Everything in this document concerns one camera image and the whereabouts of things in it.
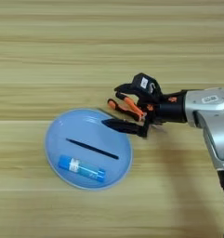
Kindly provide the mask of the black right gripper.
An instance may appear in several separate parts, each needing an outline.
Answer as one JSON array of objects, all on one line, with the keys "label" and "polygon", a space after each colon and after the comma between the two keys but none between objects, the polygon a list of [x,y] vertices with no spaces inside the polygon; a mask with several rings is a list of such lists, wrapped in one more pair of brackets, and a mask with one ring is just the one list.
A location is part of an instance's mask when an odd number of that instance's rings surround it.
[{"label": "black right gripper", "polygon": [[[125,94],[134,93],[131,84],[119,85],[114,91]],[[150,120],[150,122],[145,121],[142,126],[121,119],[106,119],[102,120],[102,123],[115,131],[146,138],[150,123],[160,125],[166,122],[187,122],[185,114],[186,95],[187,90],[181,90],[171,94],[161,93],[160,95],[142,97],[138,101],[138,106],[147,114]]]}]

